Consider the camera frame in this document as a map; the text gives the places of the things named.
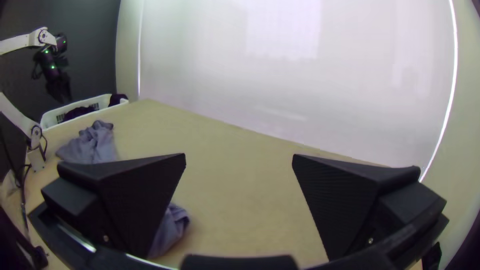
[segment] white wall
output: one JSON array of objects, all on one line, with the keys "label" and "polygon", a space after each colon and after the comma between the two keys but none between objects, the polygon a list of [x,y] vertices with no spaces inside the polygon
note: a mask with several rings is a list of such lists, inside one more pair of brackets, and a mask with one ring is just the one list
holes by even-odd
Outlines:
[{"label": "white wall", "polygon": [[144,0],[121,0],[116,25],[116,90],[130,102],[139,98],[139,50]]},{"label": "white wall", "polygon": [[444,269],[480,209],[480,18],[471,0],[455,0],[458,75],[445,134],[423,183],[447,200],[441,234]]},{"label": "white wall", "polygon": [[140,98],[425,167],[452,88],[448,0],[145,0]]}]

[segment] textured black plastic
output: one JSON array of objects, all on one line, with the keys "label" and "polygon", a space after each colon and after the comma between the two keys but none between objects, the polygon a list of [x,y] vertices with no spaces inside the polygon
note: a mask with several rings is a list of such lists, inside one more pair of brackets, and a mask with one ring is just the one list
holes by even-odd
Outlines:
[{"label": "textured black plastic", "polygon": [[185,167],[179,153],[91,165],[61,162],[57,170],[62,179],[98,194],[128,251],[146,258]]},{"label": "textured black plastic", "polygon": [[169,270],[127,257],[112,249],[99,247],[81,270]]},{"label": "textured black plastic", "polygon": [[62,178],[42,188],[41,194],[53,213],[91,242],[127,250],[97,194]]},{"label": "textured black plastic", "polygon": [[397,270],[397,268],[381,251],[369,248],[307,270]]},{"label": "textured black plastic", "polygon": [[188,255],[180,270],[298,270],[291,256],[223,258]]},{"label": "textured black plastic", "polygon": [[420,169],[293,155],[292,167],[330,260],[347,254],[381,194],[418,180]]}]

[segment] dark gray wall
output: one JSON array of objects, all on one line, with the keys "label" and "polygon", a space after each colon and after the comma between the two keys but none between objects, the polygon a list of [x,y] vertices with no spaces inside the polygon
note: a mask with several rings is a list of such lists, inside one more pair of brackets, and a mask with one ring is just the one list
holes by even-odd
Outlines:
[{"label": "dark gray wall", "polygon": [[[65,70],[71,79],[73,101],[115,93],[115,42],[120,0],[0,0],[0,40],[46,26],[68,39]],[[37,49],[21,49],[0,56],[0,91],[22,113],[40,121],[42,114],[64,106],[47,94],[45,79],[31,79]],[[0,127],[14,155],[23,164],[24,140],[15,126],[0,116]],[[0,148],[0,177],[8,171]]]}]

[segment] beige table surface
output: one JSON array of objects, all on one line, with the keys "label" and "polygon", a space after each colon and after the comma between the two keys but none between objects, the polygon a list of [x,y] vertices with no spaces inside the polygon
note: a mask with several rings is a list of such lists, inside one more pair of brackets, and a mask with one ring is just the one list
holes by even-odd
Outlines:
[{"label": "beige table surface", "polygon": [[[361,161],[152,100],[112,108],[47,130],[46,167],[30,172],[26,179],[27,212],[44,201],[40,189],[58,177],[55,150],[95,120],[114,124],[120,160],[186,154],[186,170],[172,201],[188,211],[191,223],[184,238],[153,262],[177,268],[190,253],[226,257],[291,254],[301,268],[328,262],[292,170],[292,155]],[[2,192],[2,206],[21,228],[19,192],[9,197]],[[65,269],[29,226],[33,244],[49,252],[48,269]]]}]

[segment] white backdrop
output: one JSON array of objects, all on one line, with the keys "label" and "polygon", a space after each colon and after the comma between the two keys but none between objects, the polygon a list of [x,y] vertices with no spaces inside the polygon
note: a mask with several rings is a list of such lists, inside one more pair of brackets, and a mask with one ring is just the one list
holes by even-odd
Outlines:
[{"label": "white backdrop", "polygon": [[388,166],[432,157],[448,0],[144,0],[141,99]]}]

